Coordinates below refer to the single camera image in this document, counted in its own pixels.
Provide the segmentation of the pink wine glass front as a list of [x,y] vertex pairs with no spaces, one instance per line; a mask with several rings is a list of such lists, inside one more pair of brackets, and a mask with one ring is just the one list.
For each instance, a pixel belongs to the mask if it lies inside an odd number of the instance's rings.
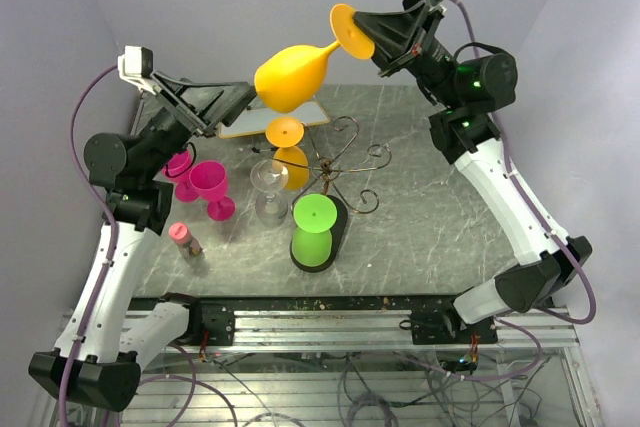
[[191,203],[199,198],[189,178],[193,165],[191,154],[185,150],[173,155],[163,168],[163,175],[175,184],[176,198],[184,203]]

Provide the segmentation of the pink wine glass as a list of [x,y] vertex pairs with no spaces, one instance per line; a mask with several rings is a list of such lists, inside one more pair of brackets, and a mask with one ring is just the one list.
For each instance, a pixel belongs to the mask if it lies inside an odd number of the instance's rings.
[[191,154],[185,150],[173,155],[163,168],[163,175],[175,184],[176,198],[184,203],[191,203],[199,198],[189,178],[193,165]]
[[214,160],[199,162],[189,172],[189,181],[207,202],[206,212],[212,220],[222,222],[233,216],[235,203],[227,196],[229,180],[223,164]]

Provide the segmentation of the wire wine glass rack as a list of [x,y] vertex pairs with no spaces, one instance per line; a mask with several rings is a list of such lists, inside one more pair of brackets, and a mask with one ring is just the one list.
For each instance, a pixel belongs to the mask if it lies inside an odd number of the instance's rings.
[[312,151],[314,154],[313,158],[308,158],[309,161],[309,180],[308,182],[300,189],[298,189],[299,193],[292,200],[290,210],[293,216],[293,209],[297,201],[308,194],[321,194],[327,196],[330,200],[333,201],[337,208],[337,221],[334,226],[331,228],[332,234],[332,249],[331,254],[328,261],[320,266],[318,269],[306,269],[298,264],[291,254],[291,241],[289,245],[289,255],[293,264],[301,271],[307,273],[320,273],[326,271],[333,265],[336,258],[338,257],[338,253],[343,242],[343,236],[346,232],[348,223],[349,223],[349,215],[351,213],[357,215],[367,215],[375,212],[380,204],[378,194],[369,188],[365,188],[360,191],[360,201],[362,203],[367,202],[367,198],[371,197],[374,200],[374,205],[371,207],[367,207],[365,209],[360,209],[352,206],[345,198],[344,194],[340,191],[340,189],[336,185],[336,180],[342,176],[347,174],[355,174],[355,173],[364,173],[364,172],[373,172],[376,170],[381,170],[389,165],[392,159],[391,149],[387,145],[382,144],[372,144],[366,150],[366,155],[369,158],[376,158],[381,161],[379,165],[373,165],[371,167],[363,167],[363,168],[346,168],[342,167],[339,163],[339,160],[346,153],[347,149],[351,147],[353,142],[357,139],[360,133],[360,125],[356,119],[350,116],[340,116],[336,120],[332,122],[332,128],[336,132],[342,132],[349,127],[354,129],[354,133],[351,135],[347,143],[342,147],[339,152],[334,156],[324,156],[319,152],[316,144],[313,142],[314,138],[310,132],[310,127],[303,122],[304,125],[304,137],[302,140],[307,139],[311,141]]

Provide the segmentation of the green wine glass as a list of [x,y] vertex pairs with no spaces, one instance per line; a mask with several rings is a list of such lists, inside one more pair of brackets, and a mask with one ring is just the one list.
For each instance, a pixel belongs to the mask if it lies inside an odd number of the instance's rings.
[[337,208],[332,200],[321,194],[301,197],[294,206],[296,224],[292,241],[293,259],[306,269],[318,269],[331,254],[331,228],[337,221]]

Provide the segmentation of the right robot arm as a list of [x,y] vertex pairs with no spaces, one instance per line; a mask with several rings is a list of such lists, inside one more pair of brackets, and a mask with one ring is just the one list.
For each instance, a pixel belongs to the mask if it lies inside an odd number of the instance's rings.
[[476,323],[509,311],[543,310],[545,301],[580,279],[588,299],[585,316],[563,321],[584,325],[596,314],[584,263],[593,252],[584,236],[570,235],[543,207],[509,153],[495,113],[516,100],[518,70],[505,49],[475,38],[448,51],[436,37],[443,3],[403,0],[397,12],[354,11],[348,19],[368,42],[367,58],[389,77],[405,70],[422,95],[441,111],[429,118],[435,148],[475,188],[505,233],[515,266],[459,294],[440,320],[450,341],[465,341]]

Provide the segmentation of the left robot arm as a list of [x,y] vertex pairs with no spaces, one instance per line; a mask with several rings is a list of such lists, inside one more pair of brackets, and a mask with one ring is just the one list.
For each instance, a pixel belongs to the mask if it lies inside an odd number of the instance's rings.
[[174,187],[159,172],[194,136],[212,137],[231,125],[255,98],[247,82],[211,83],[208,102],[196,109],[184,99],[194,85],[154,71],[120,79],[153,96],[159,111],[136,135],[99,133],[72,160],[81,181],[99,203],[104,222],[94,262],[81,297],[52,350],[36,352],[29,375],[59,406],[68,402],[123,411],[132,401],[142,371],[174,342],[200,341],[200,300],[163,295],[151,313],[122,329],[147,251],[168,219]]

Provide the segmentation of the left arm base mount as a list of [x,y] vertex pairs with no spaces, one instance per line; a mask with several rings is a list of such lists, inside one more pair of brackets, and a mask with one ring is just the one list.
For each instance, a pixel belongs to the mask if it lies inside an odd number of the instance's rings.
[[202,298],[197,313],[192,345],[228,347],[233,344],[236,317],[230,306],[222,301]]

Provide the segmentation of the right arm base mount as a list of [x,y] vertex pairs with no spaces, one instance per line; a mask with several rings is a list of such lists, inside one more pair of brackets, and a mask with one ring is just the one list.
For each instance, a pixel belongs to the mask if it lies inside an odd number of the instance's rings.
[[414,345],[496,344],[498,337],[490,319],[470,324],[462,320],[450,300],[423,303],[411,309],[398,324],[409,331]]

